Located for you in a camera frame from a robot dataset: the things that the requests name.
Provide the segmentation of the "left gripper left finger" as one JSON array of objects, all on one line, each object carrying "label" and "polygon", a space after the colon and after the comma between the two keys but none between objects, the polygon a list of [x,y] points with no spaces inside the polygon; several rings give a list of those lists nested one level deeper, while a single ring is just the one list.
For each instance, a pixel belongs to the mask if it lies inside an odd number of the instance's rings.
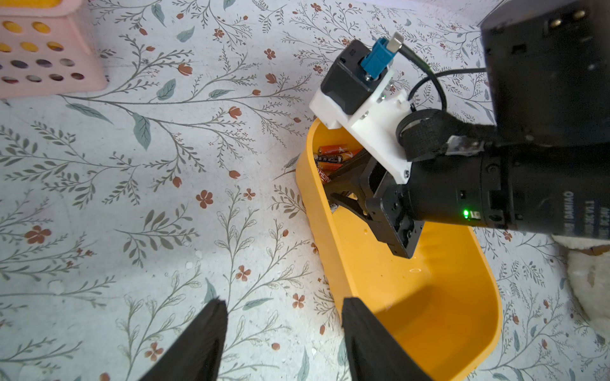
[{"label": "left gripper left finger", "polygon": [[228,327],[227,305],[209,301],[170,349],[141,378],[158,380],[216,380]]}]

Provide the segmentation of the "yellow plastic storage box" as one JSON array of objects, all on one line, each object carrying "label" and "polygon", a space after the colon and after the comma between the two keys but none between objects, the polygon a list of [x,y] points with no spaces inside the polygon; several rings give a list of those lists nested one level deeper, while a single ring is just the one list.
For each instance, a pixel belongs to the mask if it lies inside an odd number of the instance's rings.
[{"label": "yellow plastic storage box", "polygon": [[355,214],[330,209],[313,154],[357,141],[321,122],[309,129],[296,182],[335,305],[357,297],[435,380],[464,380],[497,347],[502,303],[474,231],[425,224],[415,254],[397,257]]}]

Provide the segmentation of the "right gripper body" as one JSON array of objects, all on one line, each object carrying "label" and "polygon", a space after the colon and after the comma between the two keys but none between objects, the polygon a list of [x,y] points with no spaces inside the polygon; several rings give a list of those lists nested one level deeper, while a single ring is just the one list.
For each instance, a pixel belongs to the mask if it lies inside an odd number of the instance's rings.
[{"label": "right gripper body", "polygon": [[416,251],[424,223],[411,215],[407,187],[371,159],[360,178],[364,192],[366,222],[375,238],[387,244],[391,254],[411,259]]}]

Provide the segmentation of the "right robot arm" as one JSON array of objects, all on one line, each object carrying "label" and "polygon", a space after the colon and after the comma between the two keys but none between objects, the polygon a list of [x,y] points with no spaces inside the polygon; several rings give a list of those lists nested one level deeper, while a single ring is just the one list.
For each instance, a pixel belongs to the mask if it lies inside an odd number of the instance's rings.
[{"label": "right robot arm", "polygon": [[340,53],[311,109],[362,150],[331,176],[328,200],[404,258],[425,222],[608,240],[608,2],[510,1],[481,40],[492,125],[386,95],[396,55],[440,87],[400,35]]}]

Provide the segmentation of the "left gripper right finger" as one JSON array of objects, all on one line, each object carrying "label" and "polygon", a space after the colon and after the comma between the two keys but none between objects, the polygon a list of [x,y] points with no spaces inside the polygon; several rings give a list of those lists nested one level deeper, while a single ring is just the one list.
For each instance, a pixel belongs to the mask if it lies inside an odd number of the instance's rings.
[{"label": "left gripper right finger", "polygon": [[353,380],[431,381],[360,298],[344,299],[342,327]]}]

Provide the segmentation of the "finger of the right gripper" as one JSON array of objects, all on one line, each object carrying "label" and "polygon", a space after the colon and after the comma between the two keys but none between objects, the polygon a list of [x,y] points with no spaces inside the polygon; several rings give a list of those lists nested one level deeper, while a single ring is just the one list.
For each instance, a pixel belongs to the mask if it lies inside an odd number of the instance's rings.
[{"label": "finger of the right gripper", "polygon": [[371,221],[371,215],[365,205],[366,197],[362,193],[352,191],[331,192],[329,203],[341,206],[363,221]]},{"label": "finger of the right gripper", "polygon": [[375,165],[373,156],[363,149],[354,158],[330,175],[330,182],[325,185],[326,193],[358,193],[367,183],[371,169]]}]

